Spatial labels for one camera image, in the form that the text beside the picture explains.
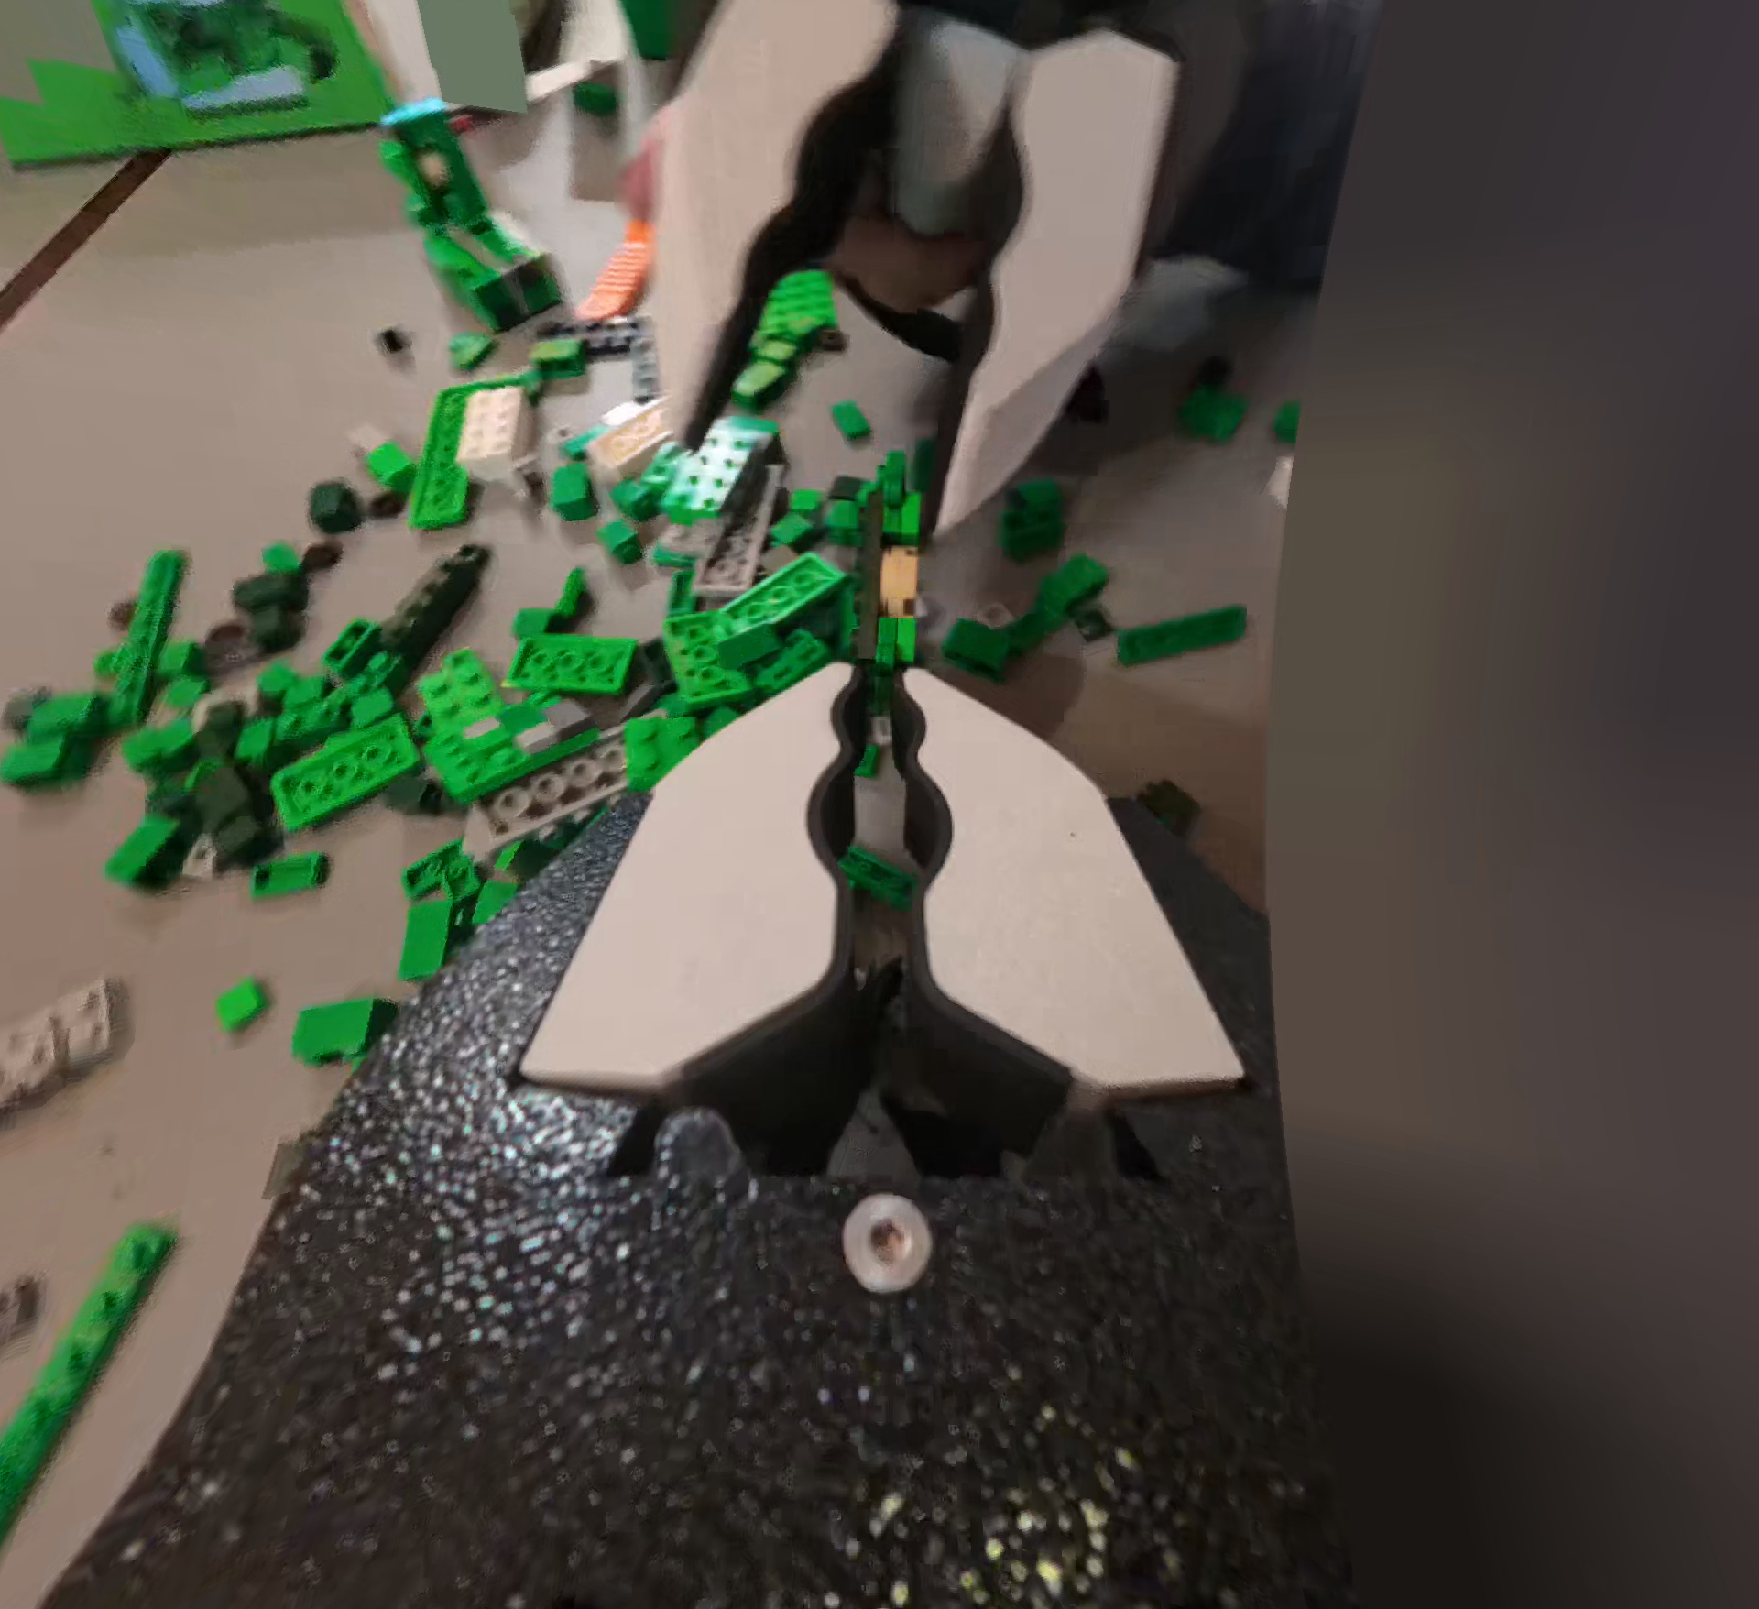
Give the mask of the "person's right hand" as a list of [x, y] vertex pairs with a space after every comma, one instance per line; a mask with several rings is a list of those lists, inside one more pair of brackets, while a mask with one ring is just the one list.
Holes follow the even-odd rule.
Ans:
[[896, 313], [915, 313], [967, 291], [985, 256], [980, 236], [922, 234], [878, 210], [848, 215], [824, 267], [850, 293]]

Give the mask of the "green brick figure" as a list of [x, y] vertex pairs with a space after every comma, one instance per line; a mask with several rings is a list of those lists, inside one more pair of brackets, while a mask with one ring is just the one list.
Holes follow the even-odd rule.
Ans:
[[495, 210], [446, 101], [386, 112], [381, 138], [429, 267], [459, 308], [499, 333], [560, 306], [553, 256]]

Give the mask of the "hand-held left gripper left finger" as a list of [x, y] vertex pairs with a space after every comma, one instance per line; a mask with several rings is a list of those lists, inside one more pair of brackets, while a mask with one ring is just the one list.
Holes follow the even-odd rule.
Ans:
[[852, 973], [824, 823], [863, 673], [830, 660], [715, 732], [647, 808], [519, 1063], [538, 1085], [686, 1095], [750, 1069]]

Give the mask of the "pile of green toy bricks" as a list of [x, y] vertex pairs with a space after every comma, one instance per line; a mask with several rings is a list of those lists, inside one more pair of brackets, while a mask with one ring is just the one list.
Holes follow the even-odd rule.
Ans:
[[[246, 867], [253, 891], [279, 891], [277, 875], [298, 864], [285, 841], [407, 784], [440, 790], [470, 806], [462, 838], [410, 864], [410, 902], [399, 976], [438, 976], [455, 945], [492, 919], [495, 897], [512, 899], [516, 880], [490, 875], [490, 860], [529, 849], [569, 825], [590, 825], [625, 797], [647, 799], [688, 755], [736, 718], [802, 681], [843, 651], [850, 570], [811, 546], [762, 572], [743, 592], [710, 596], [695, 577], [702, 609], [673, 612], [658, 638], [662, 668], [638, 638], [582, 635], [566, 612], [540, 614], [508, 672], [490, 672], [462, 647], [420, 677], [422, 699], [407, 710], [407, 681], [429, 657], [435, 636], [470, 603], [490, 551], [462, 544], [440, 557], [396, 618], [351, 622], [325, 653], [322, 675], [266, 673], [268, 686], [242, 712], [231, 696], [205, 690], [204, 647], [167, 642], [176, 616], [185, 551], [161, 550], [146, 564], [126, 638], [109, 651], [106, 686], [83, 694], [34, 696], [4, 747], [4, 784], [58, 790], [85, 777], [106, 740], [141, 775], [143, 816], [106, 865], [131, 889], [159, 891], [185, 875], [198, 849], [224, 867]], [[595, 1095], [617, 1100], [673, 1100], [732, 1113], [739, 1100], [762, 1106], [802, 1083], [826, 1095], [835, 1074], [863, 1083], [869, 1074], [869, 1004], [883, 1006], [861, 980], [854, 947], [854, 895], [872, 893], [909, 915], [904, 963], [908, 1004], [922, 1037], [935, 1043], [946, 1074], [974, 1072], [980, 1093], [1000, 1093], [1009, 1074], [1026, 1085], [1015, 1102], [1059, 1107], [1077, 1093], [1050, 1074], [1024, 1069], [1020, 1050], [959, 1028], [930, 1004], [919, 971], [915, 915], [924, 864], [913, 851], [913, 806], [896, 755], [896, 690], [891, 747], [876, 777], [856, 766], [867, 749], [865, 679], [850, 707], [854, 764], [832, 788], [824, 823], [850, 901], [852, 973], [830, 1000], [760, 1050], [756, 1063], [708, 1091], [686, 1095]]]

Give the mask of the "light grey toy brick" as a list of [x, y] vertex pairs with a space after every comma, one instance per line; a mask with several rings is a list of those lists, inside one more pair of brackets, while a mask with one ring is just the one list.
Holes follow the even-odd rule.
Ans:
[[2, 1113], [37, 1104], [107, 1061], [124, 1035], [122, 989], [100, 978], [2, 1028]]

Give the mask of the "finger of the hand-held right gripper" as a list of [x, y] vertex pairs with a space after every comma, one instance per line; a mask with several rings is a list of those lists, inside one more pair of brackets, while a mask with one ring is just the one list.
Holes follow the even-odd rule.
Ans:
[[654, 204], [654, 343], [704, 439], [786, 274], [839, 239], [889, 112], [895, 0], [719, 0], [671, 95]]
[[1068, 405], [1146, 248], [1179, 69], [1114, 30], [1031, 51], [989, 162], [993, 245], [941, 404], [933, 526], [983, 507]]

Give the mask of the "person's right forearm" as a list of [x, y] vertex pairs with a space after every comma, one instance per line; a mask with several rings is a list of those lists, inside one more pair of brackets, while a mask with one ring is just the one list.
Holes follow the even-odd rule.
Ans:
[[1264, 0], [1242, 88], [1157, 258], [1316, 291], [1384, 0]]

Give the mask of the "thin green brick assembly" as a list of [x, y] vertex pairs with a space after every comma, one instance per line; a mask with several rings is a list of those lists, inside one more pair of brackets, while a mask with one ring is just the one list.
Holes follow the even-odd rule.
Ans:
[[841, 514], [852, 577], [843, 651], [867, 688], [867, 749], [856, 766], [867, 779], [880, 773], [891, 747], [895, 683], [919, 657], [924, 498], [915, 461], [906, 450], [883, 454]]

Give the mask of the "long green brick plate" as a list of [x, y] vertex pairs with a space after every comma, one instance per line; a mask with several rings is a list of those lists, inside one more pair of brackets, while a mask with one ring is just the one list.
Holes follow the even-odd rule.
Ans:
[[56, 1338], [2, 1434], [2, 1538], [8, 1540], [69, 1427], [95, 1392], [180, 1240], [172, 1222], [131, 1224]]

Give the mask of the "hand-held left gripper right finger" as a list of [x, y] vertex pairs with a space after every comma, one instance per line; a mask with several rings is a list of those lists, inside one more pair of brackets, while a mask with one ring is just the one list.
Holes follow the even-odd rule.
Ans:
[[1089, 1100], [1235, 1087], [1242, 1059], [1098, 784], [935, 673], [896, 690], [926, 1000]]

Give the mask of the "orange toy brick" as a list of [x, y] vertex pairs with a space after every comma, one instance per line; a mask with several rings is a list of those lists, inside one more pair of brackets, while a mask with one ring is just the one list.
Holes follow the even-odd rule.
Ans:
[[649, 289], [653, 254], [653, 224], [630, 219], [597, 280], [575, 304], [575, 319], [597, 324], [634, 315]]

